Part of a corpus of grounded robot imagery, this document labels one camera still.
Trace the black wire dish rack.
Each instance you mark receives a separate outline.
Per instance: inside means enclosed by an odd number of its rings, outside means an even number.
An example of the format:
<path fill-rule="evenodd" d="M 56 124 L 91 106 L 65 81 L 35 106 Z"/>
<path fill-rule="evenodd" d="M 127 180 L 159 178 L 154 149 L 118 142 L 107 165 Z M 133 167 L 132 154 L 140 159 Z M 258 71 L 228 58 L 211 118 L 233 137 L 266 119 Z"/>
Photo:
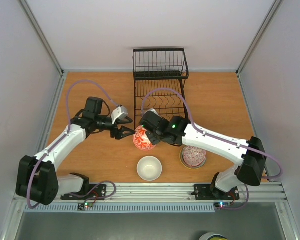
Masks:
<path fill-rule="evenodd" d="M 151 108 L 171 120 L 174 116 L 188 119 L 188 111 L 178 94 L 185 97 L 189 67 L 181 47 L 134 48 L 132 54 L 134 81 L 134 127 L 142 113 Z"/>

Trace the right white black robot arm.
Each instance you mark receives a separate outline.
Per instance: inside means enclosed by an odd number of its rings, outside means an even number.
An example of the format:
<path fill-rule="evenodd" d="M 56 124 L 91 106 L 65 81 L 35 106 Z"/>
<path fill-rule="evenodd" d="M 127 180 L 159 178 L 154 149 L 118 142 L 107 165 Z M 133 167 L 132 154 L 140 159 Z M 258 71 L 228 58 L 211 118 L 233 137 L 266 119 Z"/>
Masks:
<path fill-rule="evenodd" d="M 209 192 L 216 199 L 241 184 L 252 187 L 261 184 L 267 158 L 262 155 L 264 147 L 257 137 L 250 140 L 230 138 L 192 124 L 181 116 L 167 120 L 154 110 L 147 111 L 139 124 L 153 145 L 163 142 L 177 147 L 197 147 L 231 161 L 233 166 L 216 173 L 210 184 Z"/>

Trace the orange floral patterned bowl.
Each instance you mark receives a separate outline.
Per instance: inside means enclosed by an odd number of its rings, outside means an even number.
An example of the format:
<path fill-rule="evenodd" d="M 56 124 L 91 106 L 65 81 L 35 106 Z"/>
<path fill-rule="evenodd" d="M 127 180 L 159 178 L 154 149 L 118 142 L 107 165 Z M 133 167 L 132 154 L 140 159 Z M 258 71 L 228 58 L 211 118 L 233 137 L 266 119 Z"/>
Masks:
<path fill-rule="evenodd" d="M 142 126 L 138 126 L 135 129 L 135 134 L 132 136 L 132 141 L 134 145 L 142 151 L 150 151 L 156 146 L 151 143 L 146 135 L 146 129 Z"/>

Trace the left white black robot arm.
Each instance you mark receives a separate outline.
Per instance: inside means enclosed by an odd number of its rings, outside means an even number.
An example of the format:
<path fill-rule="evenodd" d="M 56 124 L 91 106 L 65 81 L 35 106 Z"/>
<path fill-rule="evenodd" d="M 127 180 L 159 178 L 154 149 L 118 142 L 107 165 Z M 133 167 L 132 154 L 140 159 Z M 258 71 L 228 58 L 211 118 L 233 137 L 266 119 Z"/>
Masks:
<path fill-rule="evenodd" d="M 26 198 L 30 209 L 34 209 L 32 201 L 47 206 L 62 195 L 87 199 L 98 187 L 91 185 L 85 175 L 71 173 L 58 177 L 57 170 L 68 155 L 91 135 L 108 131 L 111 138 L 121 140 L 135 134 L 133 129 L 125 126 L 132 123 L 126 107 L 119 105 L 107 115 L 102 115 L 103 105 L 103 99 L 89 97 L 85 107 L 48 147 L 20 160 L 15 193 Z"/>

